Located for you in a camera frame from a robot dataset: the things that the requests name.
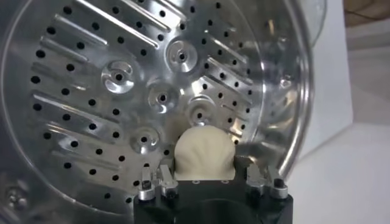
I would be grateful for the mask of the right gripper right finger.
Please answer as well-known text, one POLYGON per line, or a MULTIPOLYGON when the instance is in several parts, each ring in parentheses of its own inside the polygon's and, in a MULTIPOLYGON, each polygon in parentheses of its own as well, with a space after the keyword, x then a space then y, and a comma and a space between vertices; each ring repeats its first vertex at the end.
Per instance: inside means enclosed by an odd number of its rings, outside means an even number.
POLYGON ((259 200, 262 196, 276 200, 288 198, 288 187, 275 167, 260 167, 251 159, 242 156, 235 157, 234 166, 235 200, 259 200))

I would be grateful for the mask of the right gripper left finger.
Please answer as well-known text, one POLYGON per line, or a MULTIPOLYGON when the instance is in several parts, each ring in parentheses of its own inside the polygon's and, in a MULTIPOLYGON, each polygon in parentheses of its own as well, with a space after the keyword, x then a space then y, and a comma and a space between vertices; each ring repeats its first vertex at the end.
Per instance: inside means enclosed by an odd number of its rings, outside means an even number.
POLYGON ((138 199, 140 201, 151 201, 158 195, 166 199, 175 199, 178 194, 179 182, 175 180, 166 164, 160 165, 156 172, 149 167, 141 170, 141 184, 138 187, 138 199))

